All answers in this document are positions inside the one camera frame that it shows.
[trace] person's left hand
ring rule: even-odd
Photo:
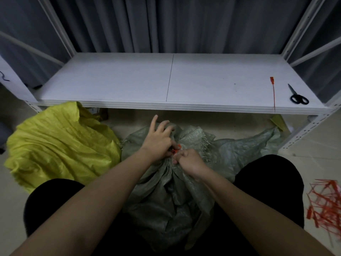
[[[174,127],[169,126],[165,129],[165,126],[169,123],[169,120],[162,121],[155,130],[157,119],[158,116],[155,115],[151,121],[148,135],[140,148],[141,150],[147,152],[148,156],[150,156],[153,162],[158,161],[166,156],[171,156],[172,153],[168,151],[169,147],[173,146],[174,149],[179,149],[178,144],[169,137]]]

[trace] yellow woven sack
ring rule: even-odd
[[[79,102],[52,106],[25,120],[8,138],[7,149],[5,166],[29,193],[54,178],[87,185],[121,160],[113,131]]]

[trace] pile of red cable ties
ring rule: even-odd
[[[317,228],[326,229],[341,240],[341,188],[335,180],[316,179],[308,193],[310,206],[307,219],[313,219]]]

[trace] human hand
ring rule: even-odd
[[[198,152],[194,149],[178,151],[173,156],[173,163],[179,163],[184,172],[194,179],[201,179],[203,174],[209,170]]]
[[[174,127],[169,126],[165,129],[169,120],[162,121],[155,130],[157,119],[158,116],[155,115],[151,121],[148,135],[140,148],[140,150],[146,152],[147,156],[150,156],[152,162],[158,161],[166,156],[171,156],[172,152],[168,151],[171,146],[174,149],[179,149],[178,144],[169,137]]]

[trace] scissors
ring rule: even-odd
[[[297,92],[290,86],[290,84],[288,84],[289,89],[291,90],[291,92],[293,93],[292,96],[290,97],[290,100],[295,103],[295,104],[304,104],[307,105],[309,103],[309,100],[302,96],[297,94]]]

